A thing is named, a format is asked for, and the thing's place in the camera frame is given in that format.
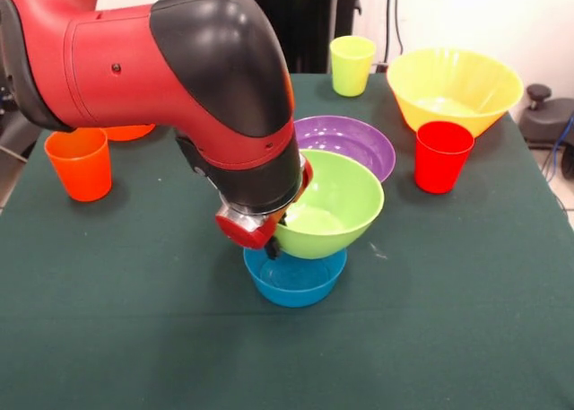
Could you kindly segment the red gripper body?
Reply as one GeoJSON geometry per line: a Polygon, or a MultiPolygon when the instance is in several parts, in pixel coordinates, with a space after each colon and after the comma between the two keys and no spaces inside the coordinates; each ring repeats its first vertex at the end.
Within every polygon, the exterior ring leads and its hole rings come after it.
{"type": "Polygon", "coordinates": [[[215,215],[215,220],[222,232],[243,248],[262,249],[274,236],[277,225],[287,213],[288,208],[300,199],[313,178],[310,161],[300,159],[301,180],[294,198],[282,205],[277,211],[265,214],[248,214],[240,212],[222,196],[222,206],[215,215]]]}

